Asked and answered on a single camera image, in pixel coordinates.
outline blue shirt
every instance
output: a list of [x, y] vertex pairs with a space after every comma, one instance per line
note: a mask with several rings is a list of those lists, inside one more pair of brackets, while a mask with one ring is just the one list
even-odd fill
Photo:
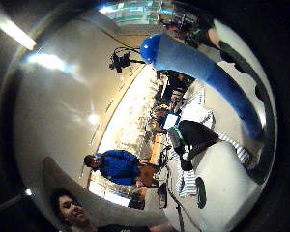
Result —
[[138, 158], [125, 150], [109, 150], [101, 156], [101, 175], [118, 185], [135, 184], [139, 174]]

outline hair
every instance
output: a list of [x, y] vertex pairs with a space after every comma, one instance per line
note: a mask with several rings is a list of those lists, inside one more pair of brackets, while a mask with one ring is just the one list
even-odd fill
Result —
[[78, 202], [78, 201], [73, 194], [71, 194], [69, 191], [65, 190], [64, 188], [57, 188], [51, 193], [50, 205], [51, 205], [53, 212], [55, 213], [55, 215], [57, 216], [57, 218], [61, 222], [65, 223], [67, 225], [70, 225], [67, 221], [65, 221], [65, 219], [63, 218], [61, 211], [60, 211], [59, 198], [61, 196], [68, 196], [74, 202]]
[[93, 155], [87, 155], [85, 158], [84, 158], [84, 164], [88, 167], [91, 167], [90, 164], [91, 164], [91, 158], [93, 157]]

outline person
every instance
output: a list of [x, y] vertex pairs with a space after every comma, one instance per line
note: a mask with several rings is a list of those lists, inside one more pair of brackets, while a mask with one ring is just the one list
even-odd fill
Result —
[[72, 232], [150, 232], [147, 226], [125, 226], [110, 224], [96, 227], [90, 222], [76, 197], [64, 188], [55, 189], [50, 197], [50, 204], [58, 219]]
[[87, 155], [84, 158], [84, 164], [93, 168], [94, 171], [99, 170], [101, 175], [109, 181], [118, 185], [137, 187], [155, 187], [141, 178], [140, 166], [147, 166], [150, 163], [145, 159], [138, 159], [135, 155], [125, 150], [108, 150], [95, 155]]

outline person sitting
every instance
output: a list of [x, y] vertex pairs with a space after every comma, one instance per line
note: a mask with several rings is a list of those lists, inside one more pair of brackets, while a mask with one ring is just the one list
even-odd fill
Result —
[[138, 159], [135, 155], [125, 150], [108, 150], [94, 155], [87, 155], [84, 164], [99, 170], [101, 175], [109, 181], [124, 186], [136, 185], [137, 187], [156, 187], [157, 181], [145, 183], [141, 177], [140, 166], [147, 166], [150, 163], [145, 159]]
[[96, 227], [90, 222], [76, 197], [64, 188], [55, 189], [50, 197], [50, 204], [58, 219], [69, 226], [72, 232], [150, 232], [147, 226], [124, 226], [110, 224]]

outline black bag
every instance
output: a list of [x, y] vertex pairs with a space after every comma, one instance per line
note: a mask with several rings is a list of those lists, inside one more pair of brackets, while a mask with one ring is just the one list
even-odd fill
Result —
[[[181, 167], [184, 171], [193, 169], [191, 160], [206, 148], [218, 142], [218, 135], [203, 124], [184, 120], [177, 126], [167, 130], [174, 151], [180, 156]], [[183, 154], [188, 149], [187, 160]]]

